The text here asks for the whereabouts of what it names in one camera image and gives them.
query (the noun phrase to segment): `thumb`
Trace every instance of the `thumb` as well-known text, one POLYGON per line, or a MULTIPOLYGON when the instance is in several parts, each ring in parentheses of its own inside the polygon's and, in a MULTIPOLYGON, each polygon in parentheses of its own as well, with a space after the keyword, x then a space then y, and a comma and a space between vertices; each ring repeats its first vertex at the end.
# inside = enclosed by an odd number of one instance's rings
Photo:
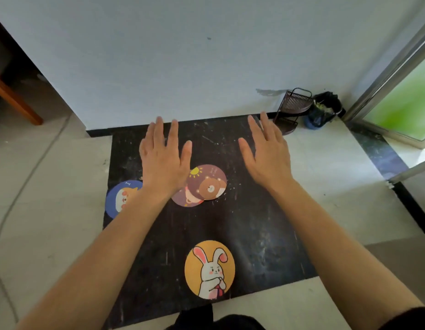
POLYGON ((240 151, 241 155, 243 156, 244 165, 248 169, 248 172, 253 176, 255 171, 255 159, 254 155, 252 154, 252 150, 249 147, 248 142, 243 138, 238 139, 238 144, 240 145, 240 151))
POLYGON ((188 140, 182 148, 182 153, 180 154, 180 167, 187 171, 187 175, 189 172, 189 167, 191 163, 191 153, 193 151, 193 143, 191 140, 188 140))

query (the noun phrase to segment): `bunny illustration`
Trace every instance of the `bunny illustration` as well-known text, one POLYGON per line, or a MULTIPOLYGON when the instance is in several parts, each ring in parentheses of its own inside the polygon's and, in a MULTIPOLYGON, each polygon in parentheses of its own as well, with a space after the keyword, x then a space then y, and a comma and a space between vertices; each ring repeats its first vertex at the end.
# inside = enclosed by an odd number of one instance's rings
POLYGON ((228 261, 225 250, 222 248, 215 249, 212 262, 208 261, 205 252, 198 246, 194 247, 193 253, 203 264, 200 273, 202 283, 200 284, 199 297, 203 299, 216 299, 222 296, 225 292, 226 284, 224 282, 225 276, 219 264, 219 260, 222 263, 228 261))

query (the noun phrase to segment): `round sticker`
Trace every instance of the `round sticker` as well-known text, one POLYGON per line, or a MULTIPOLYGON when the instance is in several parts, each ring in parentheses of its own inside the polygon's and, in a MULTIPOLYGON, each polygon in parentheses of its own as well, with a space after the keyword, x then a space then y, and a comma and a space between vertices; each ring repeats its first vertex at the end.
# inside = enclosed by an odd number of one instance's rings
POLYGON ((188 190, 199 198, 212 200, 220 197, 226 189, 226 175, 215 165, 200 165, 186 179, 188 190))
POLYGON ((234 258, 220 242, 200 242, 186 257, 186 283, 194 294, 203 299, 220 298, 229 290, 234 277, 234 258))
POLYGON ((176 194, 174 194, 171 199, 180 206, 183 207, 194 207, 197 205, 200 205, 204 200, 198 199, 193 196, 193 194, 188 190, 187 185, 185 187, 181 188, 179 191, 177 191, 176 194))
POLYGON ((105 197, 105 211, 107 214, 114 219, 127 204, 128 199, 138 192, 140 188, 142 188, 142 182, 138 180, 127 180, 112 188, 105 197))

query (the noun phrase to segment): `yellow sun illustration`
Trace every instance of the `yellow sun illustration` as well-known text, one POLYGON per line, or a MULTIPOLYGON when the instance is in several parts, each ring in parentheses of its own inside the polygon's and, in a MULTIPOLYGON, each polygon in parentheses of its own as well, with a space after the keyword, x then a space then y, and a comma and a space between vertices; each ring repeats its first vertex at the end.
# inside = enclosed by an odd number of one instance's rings
POLYGON ((202 169, 203 168, 199 168, 199 167, 195 167, 193 170, 191 170, 191 172, 189 173, 189 176, 195 178, 196 175, 197 177, 200 176, 200 174, 202 173, 202 169))

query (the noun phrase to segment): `frosted glass panel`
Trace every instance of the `frosted glass panel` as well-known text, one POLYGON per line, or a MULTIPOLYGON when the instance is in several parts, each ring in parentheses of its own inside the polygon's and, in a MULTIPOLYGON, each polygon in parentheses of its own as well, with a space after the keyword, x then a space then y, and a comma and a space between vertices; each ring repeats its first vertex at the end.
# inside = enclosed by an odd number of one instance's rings
POLYGON ((425 60, 405 77, 364 120, 417 140, 425 139, 425 60))

